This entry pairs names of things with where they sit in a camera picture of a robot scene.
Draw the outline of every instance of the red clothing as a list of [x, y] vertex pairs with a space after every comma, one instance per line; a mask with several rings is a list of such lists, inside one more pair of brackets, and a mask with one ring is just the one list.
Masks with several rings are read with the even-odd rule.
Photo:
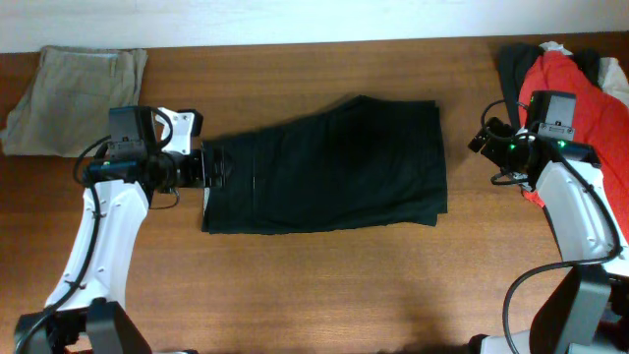
[[[552, 89], [577, 95], [572, 127], [574, 141], [591, 145], [602, 163], [607, 200], [623, 235], [629, 236], [629, 109], [618, 99], [596, 88], [570, 58], [548, 51], [529, 69], [520, 101], [528, 102], [534, 90]], [[527, 112], [519, 108], [524, 126]], [[527, 198], [537, 202], [537, 194]]]

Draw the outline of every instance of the white panel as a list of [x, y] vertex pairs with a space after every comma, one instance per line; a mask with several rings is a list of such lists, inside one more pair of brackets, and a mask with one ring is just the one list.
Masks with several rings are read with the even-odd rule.
[[3, 0], [0, 51], [629, 30], [627, 0]]

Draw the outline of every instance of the wood grain surface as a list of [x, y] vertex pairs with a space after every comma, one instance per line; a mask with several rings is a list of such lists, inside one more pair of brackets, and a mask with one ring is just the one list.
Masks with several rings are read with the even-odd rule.
[[[183, 191], [176, 208], [149, 213], [129, 273], [127, 311], [153, 349], [427, 351], [501, 334], [510, 283], [559, 256], [542, 211], [517, 188], [491, 186], [496, 168], [467, 143], [485, 106], [501, 98], [499, 46], [549, 38], [629, 63], [626, 33], [149, 50], [141, 103], [196, 108], [203, 138], [321, 111], [359, 93], [435, 99], [449, 185], [449, 212], [436, 227], [284, 236], [201, 233], [202, 192]], [[36, 65], [35, 54], [0, 56], [3, 126]], [[503, 109], [495, 114], [507, 119]], [[2, 352], [11, 351], [18, 316], [42, 308], [69, 257], [82, 207], [73, 163], [0, 157]], [[529, 326], [562, 274], [521, 287], [512, 329]]]

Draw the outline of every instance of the black shorts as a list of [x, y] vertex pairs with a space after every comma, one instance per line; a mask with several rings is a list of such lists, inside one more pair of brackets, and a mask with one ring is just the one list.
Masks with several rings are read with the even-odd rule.
[[210, 189], [205, 205], [202, 230], [210, 233], [435, 226], [447, 212], [434, 101], [358, 96], [323, 114], [203, 142], [203, 149], [208, 169], [218, 158], [226, 166], [224, 185]]

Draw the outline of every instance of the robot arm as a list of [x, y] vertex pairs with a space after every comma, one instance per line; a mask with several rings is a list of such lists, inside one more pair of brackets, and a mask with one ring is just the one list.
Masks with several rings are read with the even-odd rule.
[[[153, 113], [164, 125], [160, 142]], [[192, 149], [202, 116], [125, 107], [110, 110], [109, 123], [111, 142], [84, 173], [83, 219], [63, 275], [44, 311], [21, 316], [16, 327], [20, 353], [65, 353], [82, 332], [95, 353], [151, 353], [124, 312], [129, 265], [153, 193], [205, 187], [203, 154]]]
[[[486, 109], [483, 127], [469, 148], [500, 168], [501, 173], [491, 178], [493, 184], [519, 185], [539, 194], [563, 262], [527, 271], [511, 285], [503, 308], [505, 336], [486, 338], [480, 351], [626, 351], [626, 330], [609, 335], [600, 328], [627, 326], [629, 249], [607, 202], [594, 148], [571, 142], [576, 97], [565, 92], [534, 92], [527, 123], [517, 133], [497, 118], [485, 122], [487, 111], [503, 101]], [[497, 181], [502, 176], [510, 181]], [[512, 336], [508, 308], [517, 286], [536, 273], [562, 267], [572, 269], [538, 311], [531, 330]]]

